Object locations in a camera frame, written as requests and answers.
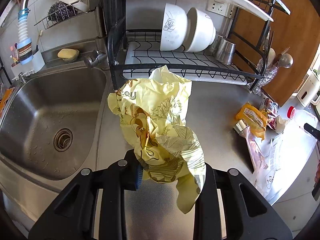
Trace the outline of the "white paper towel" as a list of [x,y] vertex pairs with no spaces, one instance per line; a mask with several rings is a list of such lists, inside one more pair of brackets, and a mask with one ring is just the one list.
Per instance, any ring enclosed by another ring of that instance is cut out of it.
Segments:
[[265,197],[271,205],[290,188],[315,148],[317,140],[304,129],[305,124],[316,128],[318,119],[306,110],[297,110],[283,132],[275,138],[273,163],[276,172]]

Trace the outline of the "clear bottle red cap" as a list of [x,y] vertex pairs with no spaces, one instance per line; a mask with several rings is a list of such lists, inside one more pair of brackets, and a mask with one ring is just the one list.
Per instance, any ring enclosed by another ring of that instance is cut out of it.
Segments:
[[289,119],[293,119],[295,117],[296,114],[296,108],[293,106],[290,106],[287,110],[287,117]]

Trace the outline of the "white tissue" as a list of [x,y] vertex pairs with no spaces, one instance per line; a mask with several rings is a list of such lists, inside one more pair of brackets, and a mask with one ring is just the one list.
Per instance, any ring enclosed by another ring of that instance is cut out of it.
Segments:
[[286,125],[290,122],[290,119],[283,119],[281,115],[278,115],[276,117],[275,122],[276,122],[275,131],[278,134],[280,134],[284,131]]

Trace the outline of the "yellow paper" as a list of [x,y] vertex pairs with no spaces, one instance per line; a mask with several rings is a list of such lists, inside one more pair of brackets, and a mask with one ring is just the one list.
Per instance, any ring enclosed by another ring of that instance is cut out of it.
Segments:
[[143,177],[176,182],[177,207],[184,214],[193,208],[206,180],[203,149],[185,120],[191,88],[192,81],[162,66],[148,78],[127,81],[107,98],[144,169]]

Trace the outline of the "long clear plastic wrapper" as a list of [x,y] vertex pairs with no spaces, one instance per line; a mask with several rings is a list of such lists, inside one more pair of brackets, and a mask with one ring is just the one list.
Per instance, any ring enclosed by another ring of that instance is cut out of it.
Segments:
[[281,169],[280,150],[283,144],[283,135],[281,133],[268,141],[255,139],[255,142],[258,142],[260,159],[250,178],[250,182],[263,197],[270,193],[276,173]]

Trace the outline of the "white electric kettle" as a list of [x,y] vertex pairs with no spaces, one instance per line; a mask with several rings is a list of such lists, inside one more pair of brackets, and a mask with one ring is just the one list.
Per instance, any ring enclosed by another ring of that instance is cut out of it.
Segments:
[[319,104],[319,77],[314,71],[307,72],[307,79],[297,93],[297,99],[303,107],[307,107],[310,103],[314,106]]

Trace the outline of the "red brown snack bag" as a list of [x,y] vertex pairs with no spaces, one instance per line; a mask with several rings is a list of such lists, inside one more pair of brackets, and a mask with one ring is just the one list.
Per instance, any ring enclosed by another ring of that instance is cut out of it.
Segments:
[[276,131],[278,114],[278,104],[268,97],[263,97],[259,111],[267,118],[267,125]]

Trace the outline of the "orange snack bag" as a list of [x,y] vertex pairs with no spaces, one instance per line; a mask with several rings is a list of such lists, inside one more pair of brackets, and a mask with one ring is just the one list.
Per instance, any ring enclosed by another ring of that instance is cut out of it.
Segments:
[[251,129],[251,132],[261,140],[265,139],[265,132],[267,126],[267,117],[255,108],[249,102],[245,103],[240,111],[235,116],[236,120],[243,119]]

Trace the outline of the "glass utensil holder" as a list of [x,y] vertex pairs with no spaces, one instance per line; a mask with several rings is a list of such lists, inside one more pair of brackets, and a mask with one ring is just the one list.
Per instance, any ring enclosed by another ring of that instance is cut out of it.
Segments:
[[259,79],[256,86],[252,90],[249,90],[250,93],[261,95],[261,88],[270,83],[276,76],[278,72],[278,67],[275,66],[272,62],[273,58],[267,60],[267,67],[262,78]]

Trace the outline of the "steel ladle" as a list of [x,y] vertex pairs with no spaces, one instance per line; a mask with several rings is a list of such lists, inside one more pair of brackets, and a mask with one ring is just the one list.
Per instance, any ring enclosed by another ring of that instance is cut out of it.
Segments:
[[281,55],[278,63],[276,64],[277,67],[283,67],[283,68],[290,68],[293,65],[293,57],[285,53]]

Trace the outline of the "bamboo cutting board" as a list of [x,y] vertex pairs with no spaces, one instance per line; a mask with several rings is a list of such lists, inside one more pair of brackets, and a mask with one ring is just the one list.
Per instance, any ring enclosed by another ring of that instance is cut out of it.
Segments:
[[[276,77],[264,87],[272,99],[282,106],[298,88],[310,67],[319,46],[319,15],[310,0],[281,0],[291,11],[290,15],[274,9],[271,31],[274,33],[272,48],[277,54],[289,49],[293,65],[289,69],[280,68]],[[236,35],[231,40],[236,49],[256,64],[261,56],[242,41],[257,44],[265,22],[260,18],[239,10],[234,25]]]

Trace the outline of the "stainless steel sink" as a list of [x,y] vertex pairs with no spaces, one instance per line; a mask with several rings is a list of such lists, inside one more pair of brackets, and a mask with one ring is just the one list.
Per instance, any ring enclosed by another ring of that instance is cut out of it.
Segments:
[[1,158],[49,180],[74,174],[91,150],[106,74],[52,70],[20,85],[1,122]]

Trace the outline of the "steel cup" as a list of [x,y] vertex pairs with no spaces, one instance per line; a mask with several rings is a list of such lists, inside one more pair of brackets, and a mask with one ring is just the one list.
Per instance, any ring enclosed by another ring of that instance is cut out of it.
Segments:
[[235,49],[235,43],[227,38],[220,37],[213,52],[213,57],[225,65],[230,65],[233,60]]

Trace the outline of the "yellow soap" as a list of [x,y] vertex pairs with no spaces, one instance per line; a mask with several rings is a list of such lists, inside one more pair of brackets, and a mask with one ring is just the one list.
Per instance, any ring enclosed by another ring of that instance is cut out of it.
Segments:
[[78,58],[79,53],[77,49],[63,48],[58,52],[57,57],[65,62],[73,62]]

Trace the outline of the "black dish rack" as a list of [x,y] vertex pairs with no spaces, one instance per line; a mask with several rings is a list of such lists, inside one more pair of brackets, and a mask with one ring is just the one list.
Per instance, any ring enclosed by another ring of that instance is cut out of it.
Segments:
[[[274,8],[290,14],[281,0],[230,0],[237,9],[248,12],[265,21],[268,28],[272,22]],[[248,80],[257,84],[262,78],[263,70],[244,57],[238,55],[252,70],[244,72],[235,64],[225,64],[214,58],[208,49],[188,52],[184,47],[166,52],[160,51],[159,29],[127,29],[126,0],[101,0],[107,32],[108,65],[114,89],[119,89],[127,80],[136,79],[140,74],[150,76],[151,72],[162,65],[182,77],[196,81],[233,83],[246,85]]]

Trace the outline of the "white toothbrush cup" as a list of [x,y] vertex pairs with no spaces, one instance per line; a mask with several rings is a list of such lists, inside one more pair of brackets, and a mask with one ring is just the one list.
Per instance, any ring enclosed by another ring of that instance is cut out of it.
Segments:
[[17,64],[11,68],[14,77],[18,77],[20,73],[24,76],[29,76],[40,71],[45,65],[41,52],[38,50],[34,55],[33,59],[26,64]]

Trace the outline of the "white bowl left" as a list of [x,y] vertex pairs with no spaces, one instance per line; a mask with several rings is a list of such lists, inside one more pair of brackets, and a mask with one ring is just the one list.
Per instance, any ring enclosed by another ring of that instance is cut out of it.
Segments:
[[166,3],[164,8],[160,51],[178,49],[186,36],[188,26],[185,11],[174,4]]

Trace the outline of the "white bowl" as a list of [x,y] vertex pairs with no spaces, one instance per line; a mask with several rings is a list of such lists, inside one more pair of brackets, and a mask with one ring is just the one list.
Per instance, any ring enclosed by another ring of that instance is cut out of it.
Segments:
[[205,12],[192,7],[187,13],[187,34],[183,41],[185,52],[199,52],[211,45],[216,36],[212,19]]
[[164,8],[160,51],[178,49],[186,36],[188,26],[185,11],[174,4],[166,3]]

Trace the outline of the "white bowl right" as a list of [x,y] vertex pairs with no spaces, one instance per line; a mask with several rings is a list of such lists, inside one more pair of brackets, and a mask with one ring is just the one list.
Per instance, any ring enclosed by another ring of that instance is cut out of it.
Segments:
[[187,13],[187,34],[183,41],[185,52],[199,52],[211,45],[216,36],[212,19],[205,12],[192,7]]

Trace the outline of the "wall power socket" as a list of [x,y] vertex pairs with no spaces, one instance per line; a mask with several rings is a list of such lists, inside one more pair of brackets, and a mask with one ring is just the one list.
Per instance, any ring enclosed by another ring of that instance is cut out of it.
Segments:
[[208,0],[206,10],[233,19],[236,7],[222,0]]

